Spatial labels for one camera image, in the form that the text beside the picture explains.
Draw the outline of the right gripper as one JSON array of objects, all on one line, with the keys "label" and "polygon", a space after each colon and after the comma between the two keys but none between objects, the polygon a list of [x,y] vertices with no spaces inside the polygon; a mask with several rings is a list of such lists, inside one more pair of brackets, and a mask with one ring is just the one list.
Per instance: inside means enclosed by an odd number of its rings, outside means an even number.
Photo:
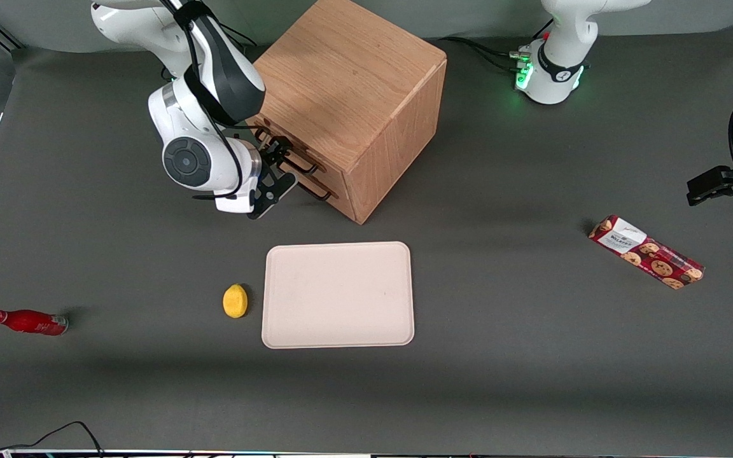
[{"label": "right gripper", "polygon": [[283,173],[277,171],[280,159],[285,160],[293,151],[293,143],[287,137],[279,135],[276,141],[262,143],[254,148],[252,159],[257,164],[258,178],[256,193],[283,193],[281,181]]}]

